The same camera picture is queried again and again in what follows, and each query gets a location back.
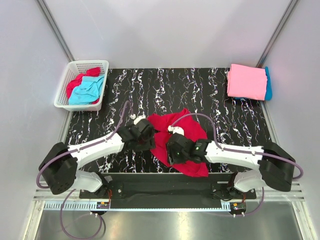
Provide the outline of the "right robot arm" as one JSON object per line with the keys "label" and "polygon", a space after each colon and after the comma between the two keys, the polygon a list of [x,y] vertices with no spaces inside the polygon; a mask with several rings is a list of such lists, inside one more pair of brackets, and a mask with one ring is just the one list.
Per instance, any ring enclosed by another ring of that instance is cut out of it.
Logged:
{"label": "right robot arm", "polygon": [[247,168],[232,174],[227,192],[232,198],[268,186],[276,191],[290,192],[296,160],[274,142],[266,146],[245,147],[215,143],[209,139],[192,141],[174,133],[166,143],[170,165],[187,161],[199,163],[226,163]]}

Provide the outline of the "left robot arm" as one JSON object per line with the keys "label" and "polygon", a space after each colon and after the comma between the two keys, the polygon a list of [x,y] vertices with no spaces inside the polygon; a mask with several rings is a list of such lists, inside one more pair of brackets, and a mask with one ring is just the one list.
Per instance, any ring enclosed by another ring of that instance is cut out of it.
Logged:
{"label": "left robot arm", "polygon": [[103,198],[110,192],[110,182],[100,173],[83,171],[81,168],[99,158],[118,154],[123,150],[143,152],[154,149],[155,127],[145,118],[134,120],[128,126],[116,129],[97,139],[78,144],[56,143],[38,170],[53,195],[67,190],[84,190],[96,198]]}

